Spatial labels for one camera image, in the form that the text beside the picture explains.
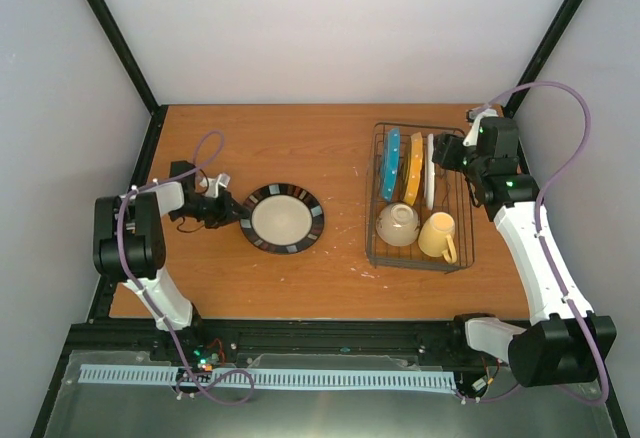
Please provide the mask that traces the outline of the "white blue striped plate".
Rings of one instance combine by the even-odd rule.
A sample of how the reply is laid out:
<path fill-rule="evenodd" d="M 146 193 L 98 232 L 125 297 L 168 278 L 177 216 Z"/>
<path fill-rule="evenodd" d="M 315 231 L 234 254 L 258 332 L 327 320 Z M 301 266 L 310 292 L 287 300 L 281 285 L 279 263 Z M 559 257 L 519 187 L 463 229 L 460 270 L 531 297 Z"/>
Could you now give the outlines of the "white blue striped plate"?
<path fill-rule="evenodd" d="M 428 210 L 434 208 L 435 201 L 435 164 L 434 156 L 434 135 L 428 134 L 425 145 L 425 164 L 424 164 L 424 200 Z"/>

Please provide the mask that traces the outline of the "orange polka dot plate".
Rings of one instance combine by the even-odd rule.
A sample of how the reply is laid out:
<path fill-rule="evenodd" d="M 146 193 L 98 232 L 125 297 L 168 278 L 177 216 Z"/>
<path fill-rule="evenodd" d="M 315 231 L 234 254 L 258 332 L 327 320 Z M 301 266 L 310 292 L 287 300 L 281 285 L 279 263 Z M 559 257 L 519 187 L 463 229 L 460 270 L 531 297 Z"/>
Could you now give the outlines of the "orange polka dot plate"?
<path fill-rule="evenodd" d="M 400 198 L 406 205 L 413 206 L 418 198 L 422 179 L 423 161 L 423 135 L 421 132 L 416 132 L 409 137 L 404 150 L 402 163 Z"/>

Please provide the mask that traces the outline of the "black striped plate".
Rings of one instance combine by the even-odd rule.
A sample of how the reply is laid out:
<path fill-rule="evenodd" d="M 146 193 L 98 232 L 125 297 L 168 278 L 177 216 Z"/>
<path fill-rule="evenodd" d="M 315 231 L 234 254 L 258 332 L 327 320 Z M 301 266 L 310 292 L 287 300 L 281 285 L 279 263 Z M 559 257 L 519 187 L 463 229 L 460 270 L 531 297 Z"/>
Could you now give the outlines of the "black striped plate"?
<path fill-rule="evenodd" d="M 257 249 L 278 255 L 301 253 L 319 240 L 325 212 L 307 189 L 272 183 L 250 193 L 243 202 L 249 217 L 240 220 L 244 237 Z"/>

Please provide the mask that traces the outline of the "teal polka dot plate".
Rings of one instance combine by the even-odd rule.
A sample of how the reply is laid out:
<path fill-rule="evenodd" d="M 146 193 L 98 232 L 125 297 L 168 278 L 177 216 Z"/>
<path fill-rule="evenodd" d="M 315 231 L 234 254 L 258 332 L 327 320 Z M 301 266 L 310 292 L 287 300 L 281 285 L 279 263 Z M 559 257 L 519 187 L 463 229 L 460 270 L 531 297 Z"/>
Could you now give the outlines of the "teal polka dot plate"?
<path fill-rule="evenodd" d="M 400 147 L 400 130 L 392 128 L 385 135 L 379 171 L 380 197 L 386 202 L 391 202 L 395 193 L 400 163 Z"/>

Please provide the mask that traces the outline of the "yellow ceramic mug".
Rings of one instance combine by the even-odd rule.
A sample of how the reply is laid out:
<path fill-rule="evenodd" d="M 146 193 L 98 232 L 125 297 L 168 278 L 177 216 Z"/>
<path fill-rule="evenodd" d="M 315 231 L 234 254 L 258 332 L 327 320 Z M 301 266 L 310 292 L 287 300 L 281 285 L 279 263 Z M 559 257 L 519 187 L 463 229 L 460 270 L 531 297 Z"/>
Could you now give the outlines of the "yellow ceramic mug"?
<path fill-rule="evenodd" d="M 421 228 L 418 246 L 423 254 L 431 258 L 442 258 L 448 264 L 457 261 L 454 243 L 455 221 L 445 212 L 433 213 Z"/>

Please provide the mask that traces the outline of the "cream ceramic bowl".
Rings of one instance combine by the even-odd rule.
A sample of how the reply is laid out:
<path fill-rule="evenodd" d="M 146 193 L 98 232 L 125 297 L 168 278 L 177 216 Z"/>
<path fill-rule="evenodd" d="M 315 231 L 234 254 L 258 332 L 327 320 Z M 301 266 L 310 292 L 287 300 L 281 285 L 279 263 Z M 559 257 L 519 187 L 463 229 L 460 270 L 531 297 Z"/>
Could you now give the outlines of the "cream ceramic bowl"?
<path fill-rule="evenodd" d="M 389 204 L 378 215 L 376 232 L 390 246 L 410 246 L 420 232 L 418 212 L 402 202 Z"/>

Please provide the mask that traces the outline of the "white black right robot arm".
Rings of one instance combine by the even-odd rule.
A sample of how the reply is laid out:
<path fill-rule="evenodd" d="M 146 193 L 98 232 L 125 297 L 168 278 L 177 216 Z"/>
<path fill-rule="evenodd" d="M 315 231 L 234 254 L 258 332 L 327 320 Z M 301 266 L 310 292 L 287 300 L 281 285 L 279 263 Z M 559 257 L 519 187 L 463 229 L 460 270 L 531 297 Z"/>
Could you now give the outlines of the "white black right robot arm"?
<path fill-rule="evenodd" d="M 462 335 L 468 348 L 508 364 L 523 387 L 598 381 L 606 394 L 604 360 L 615 325 L 578 290 L 539 187 L 520 169 L 518 144 L 516 123 L 498 116 L 476 118 L 466 136 L 441 133 L 433 139 L 433 162 L 464 177 L 475 206 L 485 209 L 506 243 L 529 307 L 527 328 L 489 315 L 461 315 Z"/>

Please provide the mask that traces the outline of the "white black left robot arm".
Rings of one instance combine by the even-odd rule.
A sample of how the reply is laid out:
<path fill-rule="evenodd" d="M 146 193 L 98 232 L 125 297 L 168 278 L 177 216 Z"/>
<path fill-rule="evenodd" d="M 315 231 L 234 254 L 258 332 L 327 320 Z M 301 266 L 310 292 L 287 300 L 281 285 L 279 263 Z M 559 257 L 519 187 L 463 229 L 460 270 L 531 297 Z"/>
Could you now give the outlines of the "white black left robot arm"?
<path fill-rule="evenodd" d="M 94 204 L 93 261 L 96 270 L 131 290 L 161 331 L 177 331 L 172 346 L 186 360 L 201 358 L 208 336 L 195 327 L 197 310 L 178 290 L 166 266 L 162 218 L 192 218 L 217 229 L 249 216 L 228 190 L 230 176 L 213 178 L 188 161 L 175 161 L 171 177 Z"/>

